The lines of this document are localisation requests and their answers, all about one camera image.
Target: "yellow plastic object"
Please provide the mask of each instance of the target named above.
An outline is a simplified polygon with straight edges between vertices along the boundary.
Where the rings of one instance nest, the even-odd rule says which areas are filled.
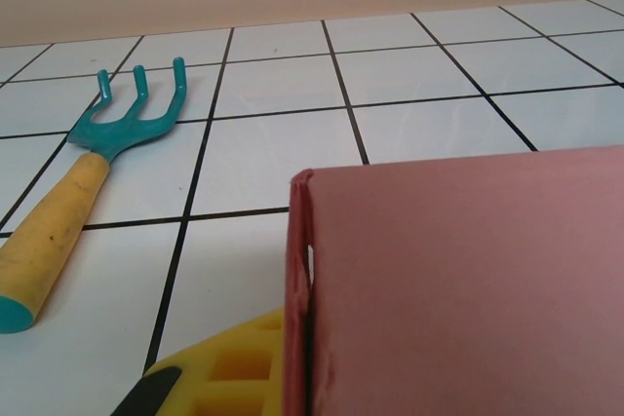
[[[284,310],[230,328],[154,364],[182,373],[157,416],[280,416]]]
[[[100,155],[81,156],[0,248],[0,333],[33,324],[108,171]]]

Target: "yellow wooden handle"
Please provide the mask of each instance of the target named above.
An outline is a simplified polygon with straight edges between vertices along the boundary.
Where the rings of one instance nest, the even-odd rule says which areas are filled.
[[[34,323],[108,171],[102,156],[81,156],[0,248],[0,333]]]

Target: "garden fork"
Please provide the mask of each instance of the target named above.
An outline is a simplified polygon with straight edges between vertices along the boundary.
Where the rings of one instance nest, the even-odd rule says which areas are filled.
[[[166,114],[157,119],[138,118],[148,98],[147,79],[141,65],[133,73],[135,102],[122,119],[107,123],[92,120],[113,98],[108,72],[97,74],[99,102],[83,113],[67,136],[68,142],[91,151],[78,158],[0,248],[0,333],[23,331],[34,323],[115,157],[174,127],[186,99],[184,60],[174,59],[174,97]]]

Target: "tine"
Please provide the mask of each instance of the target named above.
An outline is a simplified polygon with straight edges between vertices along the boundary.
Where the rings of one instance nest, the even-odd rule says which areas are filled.
[[[145,69],[142,65],[137,65],[133,69],[133,75],[135,76],[136,85],[136,99],[128,112],[124,116],[124,119],[136,119],[143,110],[145,102],[149,97],[149,90],[147,89],[147,78],[145,77]]]
[[[179,116],[182,109],[182,104],[186,100],[186,69],[182,57],[174,59],[174,77],[175,93],[165,115],[156,119],[142,121],[153,136],[162,135],[174,126],[177,116]]]
[[[176,122],[177,116],[179,116],[179,112],[182,110],[182,104],[184,104],[186,99],[186,68],[184,67],[184,59],[182,57],[174,59],[174,78],[174,97],[172,97],[167,113],[163,116],[168,121],[171,121],[171,125]]]
[[[102,110],[113,100],[113,92],[110,90],[110,80],[106,70],[102,69],[97,73],[97,85],[99,86],[99,101],[90,109],[87,109],[82,116],[80,116],[80,120],[91,121],[95,113]]]

